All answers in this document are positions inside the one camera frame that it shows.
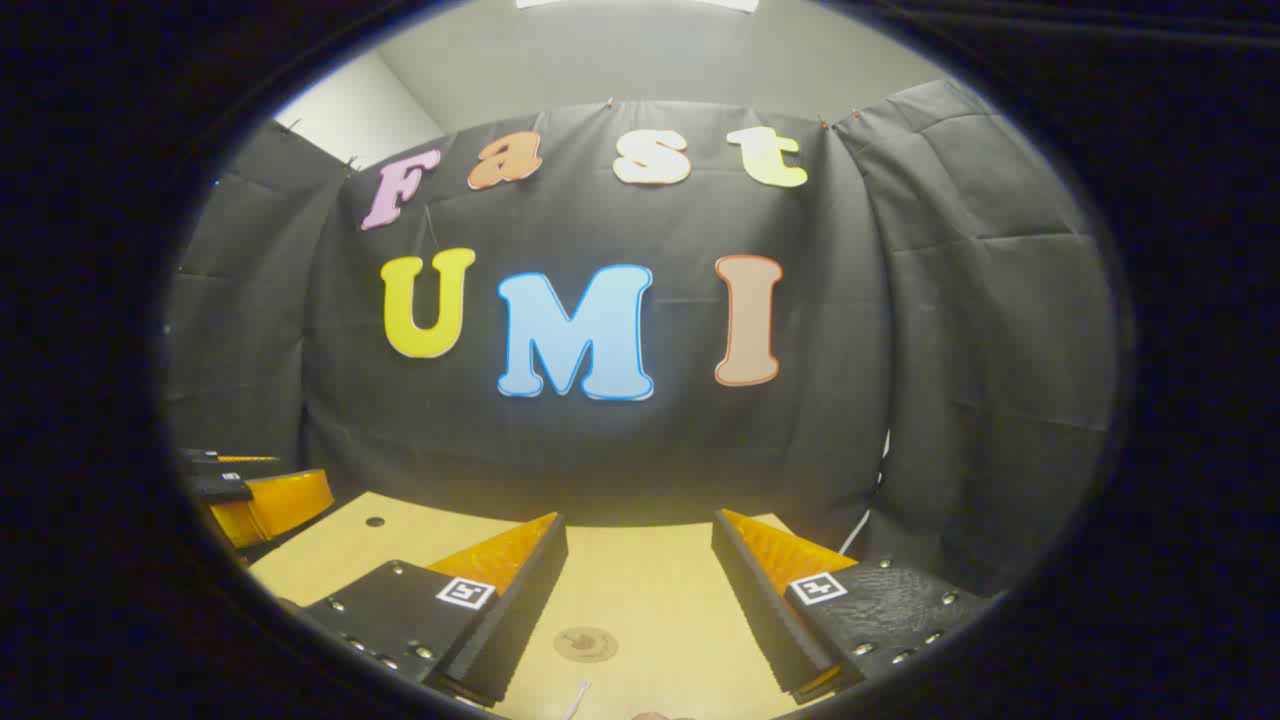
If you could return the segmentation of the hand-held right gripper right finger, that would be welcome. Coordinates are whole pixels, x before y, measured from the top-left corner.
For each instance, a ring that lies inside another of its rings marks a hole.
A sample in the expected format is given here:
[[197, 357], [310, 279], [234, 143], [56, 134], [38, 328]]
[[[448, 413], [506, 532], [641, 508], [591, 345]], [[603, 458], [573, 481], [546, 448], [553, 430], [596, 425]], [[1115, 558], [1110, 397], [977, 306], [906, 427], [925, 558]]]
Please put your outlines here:
[[901, 673], [993, 602], [893, 556], [859, 561], [728, 509], [713, 516], [710, 546], [799, 703]]

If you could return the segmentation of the light wooden desktop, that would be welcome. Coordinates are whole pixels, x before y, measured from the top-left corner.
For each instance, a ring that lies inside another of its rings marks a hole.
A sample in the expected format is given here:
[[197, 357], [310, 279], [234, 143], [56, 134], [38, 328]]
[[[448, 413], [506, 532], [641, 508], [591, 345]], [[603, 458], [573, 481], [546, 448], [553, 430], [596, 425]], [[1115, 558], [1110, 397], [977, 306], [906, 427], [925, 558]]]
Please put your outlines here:
[[[509, 529], [509, 523], [367, 492], [264, 559], [251, 574], [306, 605], [393, 559], [429, 565]], [[570, 527], [568, 557], [495, 714], [561, 720], [590, 680], [573, 720], [774, 720], [797, 710], [758, 647], [712, 546], [709, 523]], [[576, 664], [558, 632], [598, 626], [620, 642], [600, 664]]]

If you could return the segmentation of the round cork coaster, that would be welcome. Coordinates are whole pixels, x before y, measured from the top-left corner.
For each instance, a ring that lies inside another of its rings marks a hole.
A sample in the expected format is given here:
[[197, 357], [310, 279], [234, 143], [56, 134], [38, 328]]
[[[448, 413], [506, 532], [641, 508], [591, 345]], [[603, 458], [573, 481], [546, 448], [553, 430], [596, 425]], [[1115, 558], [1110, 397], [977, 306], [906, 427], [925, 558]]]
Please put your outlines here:
[[571, 626], [558, 632], [553, 646], [563, 659], [576, 664], [600, 664], [613, 659], [620, 642], [598, 626]]

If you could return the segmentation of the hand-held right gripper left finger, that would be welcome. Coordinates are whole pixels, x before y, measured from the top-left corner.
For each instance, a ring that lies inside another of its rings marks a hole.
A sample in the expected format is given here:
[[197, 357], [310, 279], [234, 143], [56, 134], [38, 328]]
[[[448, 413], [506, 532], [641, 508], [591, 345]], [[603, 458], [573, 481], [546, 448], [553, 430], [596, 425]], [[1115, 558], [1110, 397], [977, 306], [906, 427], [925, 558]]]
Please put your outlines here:
[[383, 562], [300, 615], [406, 682], [492, 707], [568, 553], [564, 519], [548, 512], [426, 566]]

